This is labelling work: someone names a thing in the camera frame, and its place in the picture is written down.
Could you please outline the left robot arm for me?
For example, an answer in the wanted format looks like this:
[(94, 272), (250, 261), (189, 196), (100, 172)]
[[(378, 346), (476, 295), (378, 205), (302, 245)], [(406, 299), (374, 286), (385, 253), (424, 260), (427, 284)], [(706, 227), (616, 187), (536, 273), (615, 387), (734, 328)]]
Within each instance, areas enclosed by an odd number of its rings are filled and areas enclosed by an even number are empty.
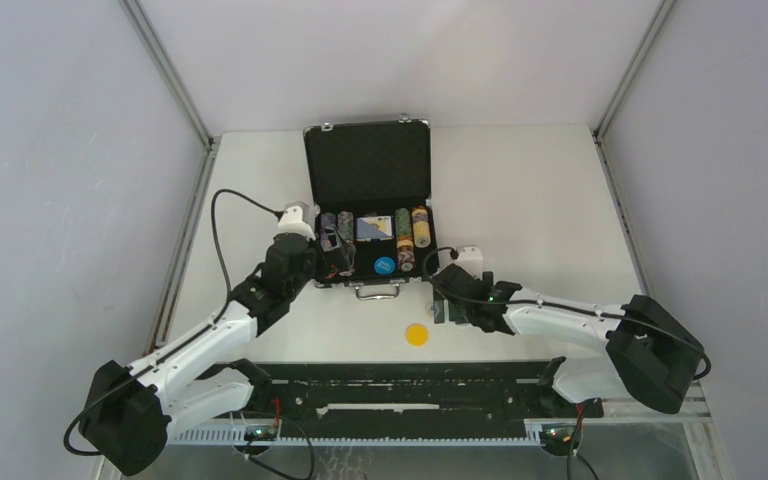
[(95, 454), (132, 476), (150, 466), (171, 439), (219, 414), (265, 414), (273, 401), (267, 384), (233, 367), (208, 379), (202, 375), (288, 314), (314, 277), (319, 247), (306, 223), (279, 227), (264, 261), (216, 312), (150, 355), (126, 366), (102, 365), (70, 427)]

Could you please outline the blue round button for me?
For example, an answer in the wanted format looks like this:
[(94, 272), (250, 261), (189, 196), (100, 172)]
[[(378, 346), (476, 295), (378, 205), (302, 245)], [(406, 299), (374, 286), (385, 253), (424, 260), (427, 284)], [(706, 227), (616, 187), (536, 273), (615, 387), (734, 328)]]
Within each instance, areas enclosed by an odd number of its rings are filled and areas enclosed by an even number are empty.
[(373, 268), (377, 275), (392, 275), (396, 271), (397, 262), (391, 257), (382, 256), (375, 260)]

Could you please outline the playing card deck box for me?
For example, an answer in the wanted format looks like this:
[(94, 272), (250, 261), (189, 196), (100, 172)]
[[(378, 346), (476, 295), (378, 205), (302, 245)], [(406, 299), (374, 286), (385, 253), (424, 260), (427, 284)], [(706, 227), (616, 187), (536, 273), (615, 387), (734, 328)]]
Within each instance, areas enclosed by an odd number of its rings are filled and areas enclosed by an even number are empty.
[(391, 216), (364, 216), (355, 220), (356, 242), (379, 242), (394, 238)]

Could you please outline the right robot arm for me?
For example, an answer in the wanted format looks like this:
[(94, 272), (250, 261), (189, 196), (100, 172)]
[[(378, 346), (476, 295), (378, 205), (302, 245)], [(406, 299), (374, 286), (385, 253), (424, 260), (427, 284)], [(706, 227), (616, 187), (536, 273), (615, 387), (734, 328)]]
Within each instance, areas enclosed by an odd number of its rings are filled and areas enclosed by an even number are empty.
[(491, 273), (476, 277), (450, 264), (431, 284), (470, 325), (485, 333), (541, 336), (601, 354), (564, 359), (539, 388), (552, 416), (576, 403), (626, 394), (651, 410), (676, 414), (691, 384), (711, 362), (700, 341), (653, 298), (635, 294), (620, 305), (546, 296)]

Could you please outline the yellow round button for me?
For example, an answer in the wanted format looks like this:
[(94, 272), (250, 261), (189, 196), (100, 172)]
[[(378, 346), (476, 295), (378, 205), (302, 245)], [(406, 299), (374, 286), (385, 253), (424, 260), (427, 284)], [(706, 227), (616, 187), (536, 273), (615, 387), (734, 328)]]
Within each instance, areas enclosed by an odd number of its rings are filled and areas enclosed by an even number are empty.
[(405, 340), (414, 347), (422, 347), (429, 340), (429, 331), (422, 324), (411, 324), (405, 330)]

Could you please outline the shrink-wrapped blue chip stack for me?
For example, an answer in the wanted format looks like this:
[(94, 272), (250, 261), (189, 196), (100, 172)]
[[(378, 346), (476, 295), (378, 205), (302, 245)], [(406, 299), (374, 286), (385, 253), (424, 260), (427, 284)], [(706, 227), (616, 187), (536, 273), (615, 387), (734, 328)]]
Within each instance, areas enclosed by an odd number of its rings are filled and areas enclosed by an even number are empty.
[(325, 236), (334, 233), (337, 227), (337, 217), (334, 213), (324, 212), (319, 217), (320, 234)]

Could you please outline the yellow chip stack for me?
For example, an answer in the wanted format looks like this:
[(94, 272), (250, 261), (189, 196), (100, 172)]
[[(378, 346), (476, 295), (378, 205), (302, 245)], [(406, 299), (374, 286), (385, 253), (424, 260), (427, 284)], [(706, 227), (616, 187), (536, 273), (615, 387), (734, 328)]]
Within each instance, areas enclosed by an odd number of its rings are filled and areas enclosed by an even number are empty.
[(421, 206), (413, 208), (411, 211), (411, 223), (415, 246), (418, 248), (429, 247), (432, 234), (427, 209)]

